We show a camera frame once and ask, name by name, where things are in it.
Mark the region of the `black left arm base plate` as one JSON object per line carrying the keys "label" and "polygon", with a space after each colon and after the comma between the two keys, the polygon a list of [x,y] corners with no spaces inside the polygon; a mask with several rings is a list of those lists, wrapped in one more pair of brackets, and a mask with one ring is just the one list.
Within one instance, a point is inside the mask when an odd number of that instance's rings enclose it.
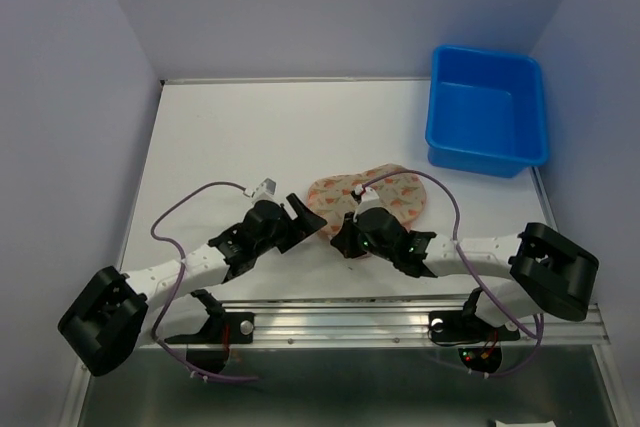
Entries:
{"label": "black left arm base plate", "polygon": [[226,309],[209,291],[190,293],[191,306],[170,313],[160,326],[169,345],[245,345],[253,342],[255,314]]}

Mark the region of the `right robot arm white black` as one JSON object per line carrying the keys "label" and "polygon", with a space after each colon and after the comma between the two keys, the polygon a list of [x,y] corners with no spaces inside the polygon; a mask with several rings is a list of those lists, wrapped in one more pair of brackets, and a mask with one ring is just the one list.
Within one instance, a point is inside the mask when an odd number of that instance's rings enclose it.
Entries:
{"label": "right robot arm white black", "polygon": [[346,258],[376,256],[412,278],[500,279],[493,289],[475,288],[461,309],[431,314],[432,338],[441,344],[514,341],[522,331],[507,326],[540,314],[582,322],[599,268],[593,254],[545,224],[532,222],[503,237],[454,240],[408,230],[382,207],[347,214],[331,244]]}

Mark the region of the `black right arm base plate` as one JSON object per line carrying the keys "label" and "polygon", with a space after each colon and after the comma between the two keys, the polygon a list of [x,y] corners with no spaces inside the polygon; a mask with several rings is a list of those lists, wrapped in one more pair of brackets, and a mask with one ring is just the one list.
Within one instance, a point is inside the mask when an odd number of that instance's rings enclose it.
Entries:
{"label": "black right arm base plate", "polygon": [[470,345],[485,341],[517,341],[518,331],[494,327],[476,316],[479,292],[473,292],[459,310],[429,313],[429,336],[438,345]]}

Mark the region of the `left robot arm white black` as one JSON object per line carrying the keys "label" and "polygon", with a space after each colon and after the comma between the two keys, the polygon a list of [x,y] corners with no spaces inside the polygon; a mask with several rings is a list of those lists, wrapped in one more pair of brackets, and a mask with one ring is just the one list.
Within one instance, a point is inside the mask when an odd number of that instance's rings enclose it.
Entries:
{"label": "left robot arm white black", "polygon": [[121,273],[113,266],[95,273],[58,323],[60,334],[94,376],[106,375],[147,342],[165,345],[159,323],[169,305],[190,296],[203,306],[188,318],[187,340],[228,349],[240,337],[240,324],[207,288],[228,283],[248,271],[271,249],[285,253],[327,222],[296,195],[292,207],[270,199],[253,203],[243,220],[179,259]]}

